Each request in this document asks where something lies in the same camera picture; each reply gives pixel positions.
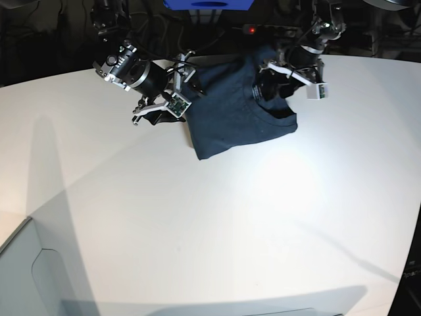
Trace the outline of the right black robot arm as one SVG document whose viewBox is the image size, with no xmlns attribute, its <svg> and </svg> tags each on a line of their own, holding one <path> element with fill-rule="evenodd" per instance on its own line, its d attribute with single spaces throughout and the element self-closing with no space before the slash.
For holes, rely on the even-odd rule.
<svg viewBox="0 0 421 316">
<path fill-rule="evenodd" d="M 191 101 L 182 94 L 182 85 L 199 68 L 190 62 L 195 51 L 163 57 L 141 44 L 138 31 L 132 28 L 128 1 L 94 1 L 90 17 L 99 39 L 111 49 L 93 63 L 96 74 L 141 95 L 132 123 L 138 125 L 141 119 L 152 125 L 185 122 Z"/>
</svg>

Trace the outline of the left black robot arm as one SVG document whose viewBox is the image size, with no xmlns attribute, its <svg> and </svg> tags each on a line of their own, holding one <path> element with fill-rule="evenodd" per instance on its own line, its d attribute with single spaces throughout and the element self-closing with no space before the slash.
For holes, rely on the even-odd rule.
<svg viewBox="0 0 421 316">
<path fill-rule="evenodd" d="M 306 88 L 307 99 L 328 96 L 323 80 L 324 63 L 320 58 L 329 41 L 337 40 L 346 29 L 341 1 L 300 1 L 304 21 L 291 43 L 279 43 L 276 56 L 259 66 L 253 85 L 253 97 L 269 101 L 292 96 Z"/>
</svg>

